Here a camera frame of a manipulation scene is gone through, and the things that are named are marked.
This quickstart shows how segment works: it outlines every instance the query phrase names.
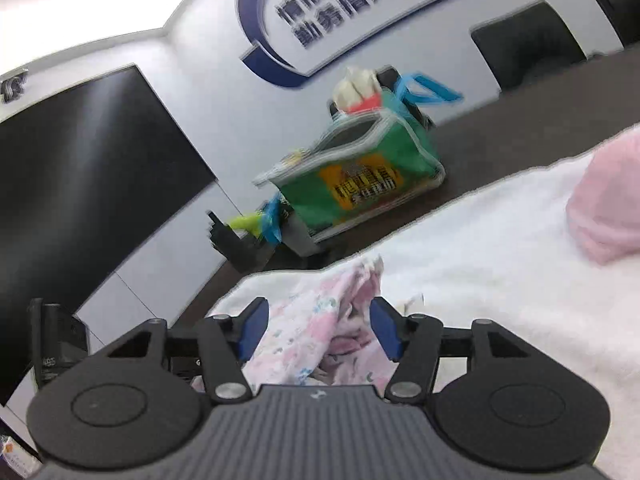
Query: white blanket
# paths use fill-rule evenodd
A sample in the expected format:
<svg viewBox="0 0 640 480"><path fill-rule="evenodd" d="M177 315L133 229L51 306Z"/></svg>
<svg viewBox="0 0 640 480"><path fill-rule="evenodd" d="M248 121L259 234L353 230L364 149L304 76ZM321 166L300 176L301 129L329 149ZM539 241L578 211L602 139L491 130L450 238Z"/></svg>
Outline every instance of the white blanket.
<svg viewBox="0 0 640 480"><path fill-rule="evenodd" d="M564 207L590 159L492 184L354 257L382 256L390 303L422 293L421 310L446 326L494 319L594 384L612 412L596 465L631 480L640 470L640 255L599 267L568 235ZM237 313L255 296L277 301L317 279L317 272L251 276L215 311ZM461 360L446 361L437 387L463 373Z"/></svg>

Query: brown table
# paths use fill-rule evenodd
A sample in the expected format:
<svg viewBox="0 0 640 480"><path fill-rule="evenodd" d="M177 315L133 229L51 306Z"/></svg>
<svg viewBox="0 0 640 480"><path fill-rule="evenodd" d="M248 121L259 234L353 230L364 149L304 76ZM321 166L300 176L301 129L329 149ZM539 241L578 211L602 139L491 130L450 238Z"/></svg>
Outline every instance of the brown table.
<svg viewBox="0 0 640 480"><path fill-rule="evenodd" d="M553 74L430 133L447 179L441 187L326 240L326 261L356 253L462 194L534 166L575 156L640 121L640 47ZM264 248L263 269L299 269ZM242 276L224 263L177 321L192 325Z"/></svg>

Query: pink cloth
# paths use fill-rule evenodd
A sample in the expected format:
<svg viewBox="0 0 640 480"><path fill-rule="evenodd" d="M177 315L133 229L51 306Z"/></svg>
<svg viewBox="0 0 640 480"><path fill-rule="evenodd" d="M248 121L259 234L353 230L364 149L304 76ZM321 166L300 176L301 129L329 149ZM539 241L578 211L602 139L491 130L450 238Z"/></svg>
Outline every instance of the pink cloth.
<svg viewBox="0 0 640 480"><path fill-rule="evenodd" d="M640 124L596 150L566 213L591 260L605 264L640 250Z"/></svg>
<svg viewBox="0 0 640 480"><path fill-rule="evenodd" d="M381 273L382 260L360 260L270 305L267 330L242 369L252 390L261 384L373 384L382 392L397 365L369 324Z"/></svg>

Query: pink hat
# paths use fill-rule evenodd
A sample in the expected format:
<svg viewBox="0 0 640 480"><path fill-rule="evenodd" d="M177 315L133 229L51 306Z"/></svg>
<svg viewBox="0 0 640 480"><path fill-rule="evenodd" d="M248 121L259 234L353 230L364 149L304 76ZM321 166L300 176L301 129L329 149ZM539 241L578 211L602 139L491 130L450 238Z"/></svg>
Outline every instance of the pink hat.
<svg viewBox="0 0 640 480"><path fill-rule="evenodd" d="M640 251L640 124L596 150L566 215L575 240L599 264Z"/></svg>

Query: television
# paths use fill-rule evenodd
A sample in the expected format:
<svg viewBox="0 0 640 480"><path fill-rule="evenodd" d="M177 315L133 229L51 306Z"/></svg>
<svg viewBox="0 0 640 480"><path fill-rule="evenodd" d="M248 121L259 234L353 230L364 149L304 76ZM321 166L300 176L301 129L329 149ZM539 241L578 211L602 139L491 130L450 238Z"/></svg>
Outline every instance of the television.
<svg viewBox="0 0 640 480"><path fill-rule="evenodd" d="M75 312L215 179L135 66L0 122L1 404L31 366L30 299Z"/></svg>

